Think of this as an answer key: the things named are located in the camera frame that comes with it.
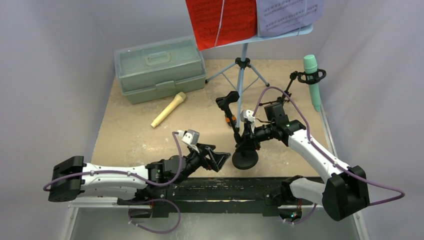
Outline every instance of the translucent storage box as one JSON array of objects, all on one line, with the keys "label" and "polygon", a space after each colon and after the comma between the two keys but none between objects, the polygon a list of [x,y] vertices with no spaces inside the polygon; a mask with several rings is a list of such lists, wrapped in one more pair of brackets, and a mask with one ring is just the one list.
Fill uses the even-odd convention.
[{"label": "translucent storage box", "polygon": [[205,86],[205,63],[193,37],[117,50],[114,60],[122,94],[132,104]]}]

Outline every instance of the white backdrop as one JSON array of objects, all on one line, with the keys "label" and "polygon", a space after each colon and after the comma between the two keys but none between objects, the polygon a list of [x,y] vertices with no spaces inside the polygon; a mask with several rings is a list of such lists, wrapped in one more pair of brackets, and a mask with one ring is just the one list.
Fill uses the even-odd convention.
[{"label": "white backdrop", "polygon": [[[364,210],[373,240],[424,236],[424,2],[349,1],[318,55],[341,159],[406,197]],[[370,187],[371,201],[397,193]]]},{"label": "white backdrop", "polygon": [[0,239],[57,240],[67,204],[53,167],[90,159],[113,80],[84,1],[0,1]]},{"label": "white backdrop", "polygon": [[[112,51],[193,34],[185,0],[87,0]],[[251,59],[300,59],[318,54],[347,0],[326,0],[308,35],[249,44]],[[203,51],[206,59],[240,57],[240,45]]]}]

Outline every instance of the white paper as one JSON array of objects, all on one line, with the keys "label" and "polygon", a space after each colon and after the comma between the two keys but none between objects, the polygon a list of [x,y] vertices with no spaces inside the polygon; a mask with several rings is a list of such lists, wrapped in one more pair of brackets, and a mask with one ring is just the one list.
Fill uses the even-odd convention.
[{"label": "white paper", "polygon": [[257,34],[274,37],[307,26],[324,13],[325,0],[256,0]]}]

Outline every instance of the beige table surface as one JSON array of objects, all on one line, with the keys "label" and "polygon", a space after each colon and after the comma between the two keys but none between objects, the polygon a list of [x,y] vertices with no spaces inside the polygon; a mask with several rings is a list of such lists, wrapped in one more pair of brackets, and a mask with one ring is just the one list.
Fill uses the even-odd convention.
[{"label": "beige table surface", "polygon": [[[208,76],[217,73],[232,62],[233,60],[206,60]],[[290,73],[303,69],[301,60],[253,60],[252,63],[271,86],[283,90],[290,81]],[[225,72],[234,85],[237,84],[238,73],[237,67]],[[244,74],[244,87],[255,79],[255,73],[251,69],[247,69]],[[258,80],[246,90],[242,95],[242,109],[254,110],[264,88],[263,82]],[[224,112],[215,103],[216,98],[224,97],[232,90],[231,85],[220,75],[206,84],[205,88],[187,92],[186,100],[159,126],[152,128],[150,124],[153,119],[174,97],[132,105],[121,94],[119,83],[115,80],[91,163],[102,166],[130,167],[168,159],[178,154],[171,132],[187,129],[200,132],[199,143],[216,145],[217,152],[234,153],[233,131],[225,122]],[[327,147],[321,117],[311,105],[308,86],[295,81],[290,92],[293,94],[292,99],[308,120],[312,135]],[[280,95],[279,91],[270,89],[266,92],[262,102],[273,101]],[[230,106],[232,112],[236,113],[237,103],[232,103]],[[298,119],[302,122],[291,104],[285,104],[284,110],[290,120]],[[259,108],[256,117],[267,120],[263,107]],[[243,126],[240,125],[240,128],[240,132],[242,132]],[[188,154],[189,151],[183,143],[181,143],[181,147],[183,154]],[[261,142],[258,155],[258,163],[248,170],[235,168],[229,158],[220,172],[201,168],[191,177],[318,176],[300,155],[275,139]]]}]

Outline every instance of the tripod foot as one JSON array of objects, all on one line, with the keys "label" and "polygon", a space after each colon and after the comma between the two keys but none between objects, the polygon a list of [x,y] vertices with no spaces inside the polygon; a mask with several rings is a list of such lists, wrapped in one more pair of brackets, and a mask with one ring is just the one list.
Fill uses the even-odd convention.
[{"label": "tripod foot", "polygon": [[232,164],[240,170],[253,168],[258,163],[258,153],[255,150],[236,151],[232,155]]}]

